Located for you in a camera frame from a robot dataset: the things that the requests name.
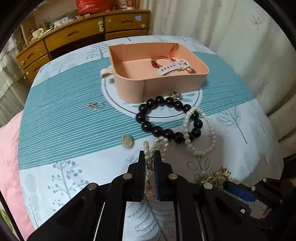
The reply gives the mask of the red plastic bag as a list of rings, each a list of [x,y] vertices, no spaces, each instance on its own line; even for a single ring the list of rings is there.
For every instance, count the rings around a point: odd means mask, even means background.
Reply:
[[[78,8],[76,15],[82,16],[112,10],[115,5],[116,1],[114,0],[76,0]]]

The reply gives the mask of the red patterned cup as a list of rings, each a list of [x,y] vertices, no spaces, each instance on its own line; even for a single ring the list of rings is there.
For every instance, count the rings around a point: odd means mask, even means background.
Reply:
[[[126,9],[132,10],[135,8],[135,0],[126,0]]]

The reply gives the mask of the small silver brooch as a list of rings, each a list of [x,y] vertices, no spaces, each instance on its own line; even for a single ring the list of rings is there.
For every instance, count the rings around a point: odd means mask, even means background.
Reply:
[[[169,97],[172,98],[174,101],[181,101],[183,99],[182,94],[177,90],[169,92]]]

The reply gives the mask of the pink smart watch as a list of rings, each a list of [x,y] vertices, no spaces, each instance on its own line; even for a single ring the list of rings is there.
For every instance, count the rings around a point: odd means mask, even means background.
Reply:
[[[157,70],[157,75],[158,76],[164,76],[167,75],[171,72],[174,71],[184,71],[184,70],[189,70],[189,73],[191,73],[191,66],[189,64],[189,62],[185,59],[181,59],[178,61],[173,61],[172,63],[168,64],[168,65],[164,65],[161,66],[158,70]]]

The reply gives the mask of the pink quilt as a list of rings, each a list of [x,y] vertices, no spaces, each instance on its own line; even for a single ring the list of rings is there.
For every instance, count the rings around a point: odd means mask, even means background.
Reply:
[[[18,141],[22,112],[1,127],[1,193],[24,240],[34,232],[22,195],[18,169]]]

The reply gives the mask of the tree print tablecloth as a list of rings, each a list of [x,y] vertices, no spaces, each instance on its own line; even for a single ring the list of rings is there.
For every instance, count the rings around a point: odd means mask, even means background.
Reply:
[[[273,127],[244,80],[200,42],[175,36],[130,37],[93,44],[59,57],[39,70],[23,110],[18,169],[27,212],[39,228],[87,184],[111,182],[137,162],[144,141],[154,137],[136,122],[138,105],[122,101],[111,78],[108,46],[138,42],[177,42],[208,67],[202,88],[183,94],[182,103],[200,107],[204,125],[194,147],[205,150],[215,130],[214,149],[193,156],[170,142],[165,161],[190,182],[224,166],[236,183],[253,186],[278,179],[283,160]]]

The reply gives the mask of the cream floral curtain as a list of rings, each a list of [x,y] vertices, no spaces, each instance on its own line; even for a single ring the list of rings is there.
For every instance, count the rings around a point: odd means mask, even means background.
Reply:
[[[295,49],[254,1],[138,1],[152,35],[191,37],[242,77],[267,113],[284,157],[295,153]]]

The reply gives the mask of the gold rhinestone hair comb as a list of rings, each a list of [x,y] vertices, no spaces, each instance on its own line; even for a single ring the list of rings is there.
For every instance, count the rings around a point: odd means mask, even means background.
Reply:
[[[201,185],[208,182],[213,186],[221,187],[225,181],[232,182],[233,179],[231,177],[231,172],[226,167],[222,166],[218,171],[213,171],[210,174],[203,171],[196,183]]]

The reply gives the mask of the wooden desk with hutch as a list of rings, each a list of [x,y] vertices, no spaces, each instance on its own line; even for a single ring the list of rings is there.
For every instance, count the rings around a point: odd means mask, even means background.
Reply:
[[[74,20],[44,31],[18,54],[16,59],[25,81],[32,82],[44,64],[75,49],[105,40],[147,35],[149,31],[149,10],[115,5],[100,13],[76,13]]]

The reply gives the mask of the pink jewelry tray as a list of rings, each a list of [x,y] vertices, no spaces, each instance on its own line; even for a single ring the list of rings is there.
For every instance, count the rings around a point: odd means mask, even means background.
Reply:
[[[209,67],[193,52],[179,43],[151,42],[119,44],[108,47],[109,68],[101,71],[103,78],[111,75],[119,98],[128,103],[140,103],[173,90],[180,93],[201,88]],[[173,61],[185,59],[189,70],[158,76],[157,70]]]

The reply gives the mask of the lace covered furniture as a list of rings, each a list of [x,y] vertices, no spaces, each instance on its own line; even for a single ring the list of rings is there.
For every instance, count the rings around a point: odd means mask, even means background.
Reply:
[[[23,110],[30,89],[16,60],[18,54],[15,39],[10,37],[1,51],[1,126]]]

